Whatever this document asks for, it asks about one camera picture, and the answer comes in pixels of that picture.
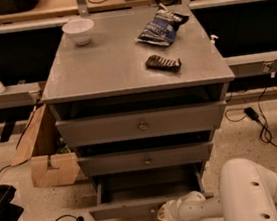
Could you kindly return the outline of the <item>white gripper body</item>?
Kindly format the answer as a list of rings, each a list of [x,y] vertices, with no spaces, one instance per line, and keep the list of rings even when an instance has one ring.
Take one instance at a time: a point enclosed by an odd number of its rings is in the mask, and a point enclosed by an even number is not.
[[[193,191],[176,200],[168,200],[159,209],[159,221],[195,221],[201,219],[201,209],[206,197],[200,192]]]

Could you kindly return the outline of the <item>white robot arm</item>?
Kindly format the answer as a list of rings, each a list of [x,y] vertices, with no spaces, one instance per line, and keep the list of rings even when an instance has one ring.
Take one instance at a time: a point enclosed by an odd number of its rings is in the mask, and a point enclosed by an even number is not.
[[[159,209],[160,221],[277,221],[277,173],[243,158],[227,161],[219,175],[219,195],[206,198],[193,191],[168,200]]]

